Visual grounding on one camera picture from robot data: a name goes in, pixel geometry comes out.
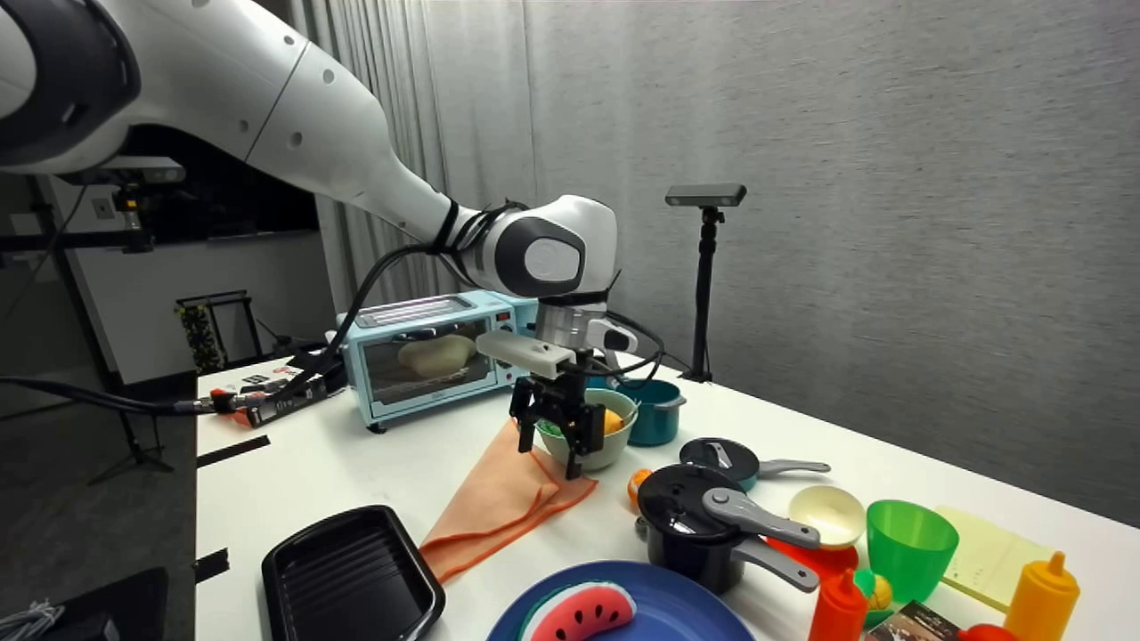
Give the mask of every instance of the blue plate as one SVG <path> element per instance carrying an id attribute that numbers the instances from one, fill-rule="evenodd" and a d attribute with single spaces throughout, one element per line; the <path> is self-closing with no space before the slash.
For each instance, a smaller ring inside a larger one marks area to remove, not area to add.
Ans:
<path id="1" fill-rule="evenodd" d="M 748 627 L 702 584 L 648 563 L 588 563 L 545 577 L 527 588 L 495 623 L 492 641 L 520 641 L 531 613 L 552 595 L 584 584 L 613 580 L 638 602 L 638 616 L 606 641 L 645 637 L 645 641 L 748 641 Z"/>

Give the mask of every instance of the toaster oven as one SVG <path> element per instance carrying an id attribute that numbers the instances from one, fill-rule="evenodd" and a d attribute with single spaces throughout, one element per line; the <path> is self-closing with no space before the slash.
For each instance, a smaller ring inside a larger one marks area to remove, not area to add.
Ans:
<path id="1" fill-rule="evenodd" d="M 392 420 L 527 377 L 527 370 L 474 349 L 488 331 L 538 335 L 538 299 L 467 288 L 363 306 L 346 335 L 346 367 L 363 424 L 385 431 Z"/>

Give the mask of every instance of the watermelon slice toy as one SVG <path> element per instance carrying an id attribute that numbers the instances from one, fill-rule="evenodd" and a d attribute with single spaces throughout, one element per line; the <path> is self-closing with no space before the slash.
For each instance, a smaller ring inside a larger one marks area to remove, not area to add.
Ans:
<path id="1" fill-rule="evenodd" d="M 609 580 L 574 584 L 534 609 L 524 641 L 588 641 L 638 616 L 631 591 Z"/>

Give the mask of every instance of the mustard bottle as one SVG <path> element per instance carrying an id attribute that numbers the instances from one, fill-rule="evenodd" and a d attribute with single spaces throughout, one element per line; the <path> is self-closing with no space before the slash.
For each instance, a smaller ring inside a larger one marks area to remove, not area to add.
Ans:
<path id="1" fill-rule="evenodd" d="M 1026 563 L 1005 613 L 1005 630 L 1019 634 L 1019 641 L 1062 641 L 1076 598 L 1079 584 L 1065 570 L 1065 552 L 1055 552 L 1047 563 Z"/>

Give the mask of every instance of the white table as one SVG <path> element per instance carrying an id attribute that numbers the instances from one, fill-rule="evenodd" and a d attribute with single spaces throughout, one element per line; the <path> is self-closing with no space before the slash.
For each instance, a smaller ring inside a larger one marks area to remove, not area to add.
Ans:
<path id="1" fill-rule="evenodd" d="M 200 392 L 239 381 L 249 370 L 267 367 L 203 377 Z M 588 502 L 452 580 L 445 588 L 445 613 L 431 637 L 485 637 L 517 595 L 556 570 L 595 559 L 645 559 L 645 545 L 634 538 L 634 516 L 623 506 L 623 484 L 638 467 L 677 463 L 677 449 L 702 434 L 745 442 L 762 459 L 827 459 L 834 467 L 827 484 L 848 488 L 866 506 L 873 499 L 958 506 L 1040 545 L 1062 548 L 1069 556 L 1069 570 L 1083 584 L 1069 637 L 1136 637 L 1136 527 L 905 452 L 723 385 L 691 385 L 670 370 L 659 377 L 677 381 L 688 399 L 677 442 L 663 449 L 627 449 L 613 470 L 599 474 L 599 488 Z M 314 410 L 267 424 L 264 431 L 235 431 L 221 417 L 203 417 L 200 456 L 260 434 L 267 434 L 271 445 L 200 470 L 196 556 L 228 548 L 232 566 L 196 588 L 196 637 L 267 637 L 260 559 L 281 538 L 314 520 L 385 502 L 399 513 L 413 541 L 424 541 L 467 470 L 485 452 L 488 438 L 502 427 L 506 402 L 506 395 L 488 395 L 395 424 L 388 434 L 371 434 L 363 427 L 349 388 Z M 809 484 L 819 481 L 762 481 L 752 499 L 784 513 L 791 495 Z M 745 580 L 727 595 L 727 605 L 755 637 L 798 641 L 809 630 L 816 595 L 802 595 L 766 570 L 745 566 Z M 948 584 L 933 591 L 930 605 L 955 623 L 1001 620 L 1001 613 Z"/>

